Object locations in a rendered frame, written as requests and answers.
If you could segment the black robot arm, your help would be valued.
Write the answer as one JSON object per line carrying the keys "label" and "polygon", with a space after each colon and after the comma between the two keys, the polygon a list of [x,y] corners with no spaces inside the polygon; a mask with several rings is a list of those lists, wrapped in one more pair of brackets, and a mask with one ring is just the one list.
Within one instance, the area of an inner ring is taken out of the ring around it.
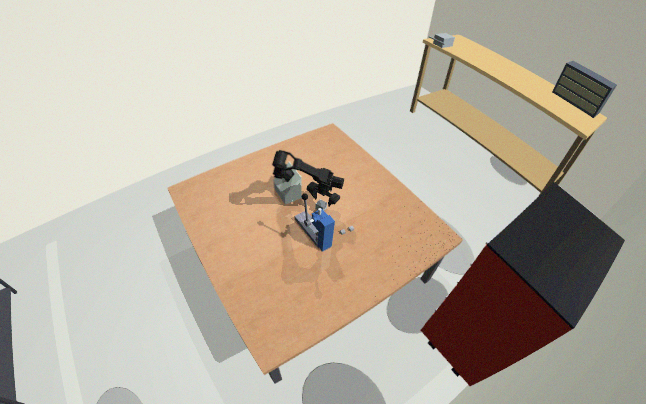
{"label": "black robot arm", "polygon": [[[294,159],[293,165],[287,167],[285,160],[287,155]],[[333,172],[326,168],[315,168],[305,162],[300,158],[292,156],[289,152],[286,151],[276,151],[274,161],[272,164],[274,168],[273,174],[275,178],[284,178],[287,182],[292,178],[294,172],[291,169],[300,170],[310,176],[315,180],[321,187],[329,187],[330,192],[332,188],[343,188],[344,178],[333,176]]]}

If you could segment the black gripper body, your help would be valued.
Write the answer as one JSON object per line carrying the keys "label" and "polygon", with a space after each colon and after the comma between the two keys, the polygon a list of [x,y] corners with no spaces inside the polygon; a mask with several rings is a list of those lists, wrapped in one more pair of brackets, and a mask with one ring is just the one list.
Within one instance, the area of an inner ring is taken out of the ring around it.
{"label": "black gripper body", "polygon": [[329,191],[330,191],[329,187],[321,187],[319,184],[317,184],[317,183],[315,183],[313,181],[307,186],[307,191],[309,191],[309,192],[316,191],[317,193],[319,193],[319,194],[321,194],[323,196],[325,196],[325,195],[328,196],[329,197],[328,201],[330,203],[332,203],[333,205],[336,204],[338,202],[338,200],[340,199],[340,195],[338,195],[336,193],[333,193],[333,194],[329,193]]}

